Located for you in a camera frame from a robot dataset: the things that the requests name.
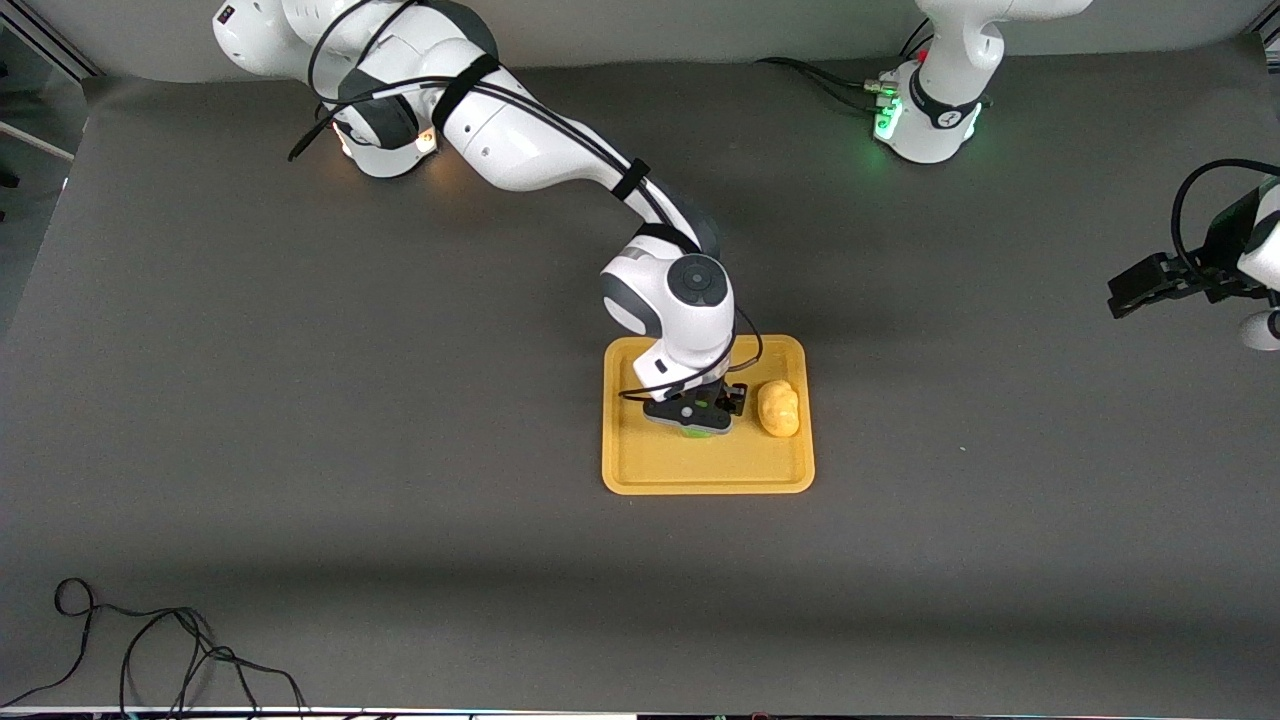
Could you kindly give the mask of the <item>yellow potato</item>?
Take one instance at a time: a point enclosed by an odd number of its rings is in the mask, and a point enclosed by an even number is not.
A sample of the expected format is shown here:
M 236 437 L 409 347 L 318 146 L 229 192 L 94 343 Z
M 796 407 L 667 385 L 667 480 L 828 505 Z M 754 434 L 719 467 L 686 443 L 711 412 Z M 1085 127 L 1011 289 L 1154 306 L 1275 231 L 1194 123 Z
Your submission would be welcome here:
M 756 416 L 776 438 L 795 437 L 801 428 L 800 395 L 787 380 L 769 380 L 756 393 Z

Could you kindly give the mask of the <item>yellow plastic tray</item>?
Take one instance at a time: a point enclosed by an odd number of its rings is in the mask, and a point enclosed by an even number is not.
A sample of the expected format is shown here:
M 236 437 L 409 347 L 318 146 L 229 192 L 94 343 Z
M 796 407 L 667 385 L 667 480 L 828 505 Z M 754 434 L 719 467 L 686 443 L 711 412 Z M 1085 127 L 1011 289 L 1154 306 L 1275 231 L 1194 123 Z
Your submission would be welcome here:
M 694 439 L 649 421 L 639 402 L 618 397 L 636 387 L 634 360 L 654 342 L 623 337 L 604 354 L 602 479 L 617 495 L 785 495 L 809 488 L 817 473 L 805 351 L 786 334 L 765 334 L 762 360 L 730 379 L 750 389 L 744 415 L 726 436 Z M 800 395 L 801 428 L 776 438 L 756 416 L 756 393 L 787 380 Z

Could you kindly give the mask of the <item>dark grey table mat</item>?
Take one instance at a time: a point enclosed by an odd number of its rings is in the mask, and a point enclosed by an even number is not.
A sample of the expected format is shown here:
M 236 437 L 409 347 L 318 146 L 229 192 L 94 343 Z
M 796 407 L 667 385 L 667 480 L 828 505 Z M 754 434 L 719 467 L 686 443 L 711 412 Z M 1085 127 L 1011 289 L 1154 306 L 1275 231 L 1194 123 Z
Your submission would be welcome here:
M 104 79 L 0 341 L 0 702 L 81 577 L 319 706 L 1280 717 L 1280 357 L 1253 304 L 1106 305 L 1193 168 L 1280 160 L 1254 38 L 1009 58 L 938 167 L 777 67 L 521 78 L 716 219 L 812 486 L 604 487 L 604 190 L 289 163 L 297 83 Z

